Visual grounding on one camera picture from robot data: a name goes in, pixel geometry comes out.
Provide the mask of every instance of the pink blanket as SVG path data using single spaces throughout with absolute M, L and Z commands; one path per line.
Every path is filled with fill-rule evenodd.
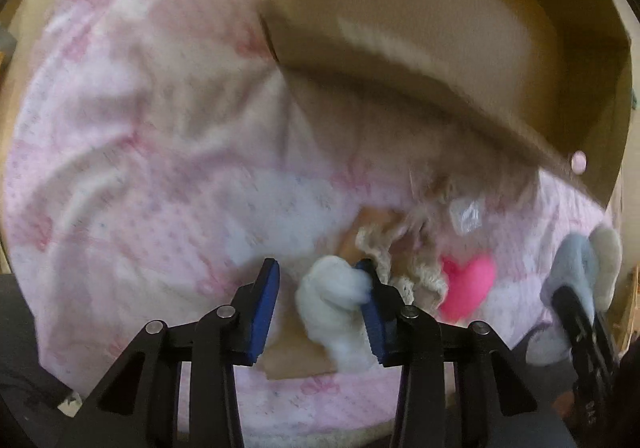
M 442 244 L 461 261 L 492 251 L 497 282 L 473 317 L 514 345 L 544 317 L 559 241 L 602 211 L 416 103 L 283 75 L 255 1 L 57 0 L 4 185 L 44 367 L 87 394 L 149 320 L 199 319 L 265 256 L 295 279 L 362 205 L 409 208 L 410 169 L 484 184 L 485 225 L 463 239 L 445 229 Z M 248 433 L 355 429 L 395 412 L 397 370 L 236 374 Z

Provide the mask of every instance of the white plush toy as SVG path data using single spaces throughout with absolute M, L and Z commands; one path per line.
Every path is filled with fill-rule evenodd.
M 365 272 L 338 256 L 325 256 L 313 264 L 296 292 L 306 335 L 324 346 L 339 372 L 360 372 L 377 363 L 360 311 L 370 291 Z

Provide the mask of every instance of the light blue plush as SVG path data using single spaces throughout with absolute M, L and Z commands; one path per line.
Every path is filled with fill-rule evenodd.
M 595 315 L 593 288 L 600 272 L 598 255 L 589 238 L 572 233 L 560 244 L 548 278 L 540 290 L 540 300 L 551 309 L 551 298 L 562 286 L 571 287 L 591 323 Z M 535 332 L 527 346 L 527 363 L 549 365 L 567 358 L 571 344 L 558 316 L 548 328 Z

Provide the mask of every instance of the pink heart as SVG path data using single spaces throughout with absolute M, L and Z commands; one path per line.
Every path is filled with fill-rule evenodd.
M 443 256 L 442 270 L 449 278 L 449 292 L 438 309 L 448 322 L 457 322 L 478 309 L 495 280 L 495 262 L 488 254 L 481 254 L 466 266 L 460 266 Z

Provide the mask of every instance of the cardboard piece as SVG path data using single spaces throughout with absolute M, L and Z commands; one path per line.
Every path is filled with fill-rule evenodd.
M 433 103 L 606 206 L 631 110 L 611 0 L 265 0 L 261 15 L 281 65 Z

